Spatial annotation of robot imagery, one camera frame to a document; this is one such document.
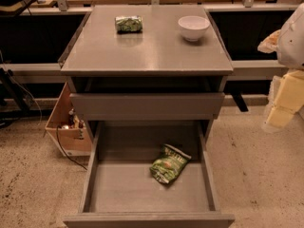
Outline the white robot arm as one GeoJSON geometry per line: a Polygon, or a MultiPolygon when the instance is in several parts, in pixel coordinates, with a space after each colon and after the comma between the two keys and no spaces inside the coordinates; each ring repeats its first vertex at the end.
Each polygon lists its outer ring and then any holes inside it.
{"type": "Polygon", "coordinates": [[[276,52],[278,62],[289,69],[271,82],[262,129],[274,133],[283,129],[304,106],[304,4],[297,7],[281,29],[266,37],[257,50],[276,52]]]}

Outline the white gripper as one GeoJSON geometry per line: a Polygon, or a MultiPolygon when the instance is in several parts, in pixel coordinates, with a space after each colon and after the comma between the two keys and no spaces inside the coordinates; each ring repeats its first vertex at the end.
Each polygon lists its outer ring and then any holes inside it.
{"type": "MultiPolygon", "coordinates": [[[[279,34],[279,29],[271,33],[258,45],[257,50],[275,52],[279,34]]],[[[273,106],[266,106],[262,124],[262,129],[268,133],[282,130],[304,105],[304,71],[289,70],[282,77],[275,76],[274,85],[274,103],[273,106]]]]}

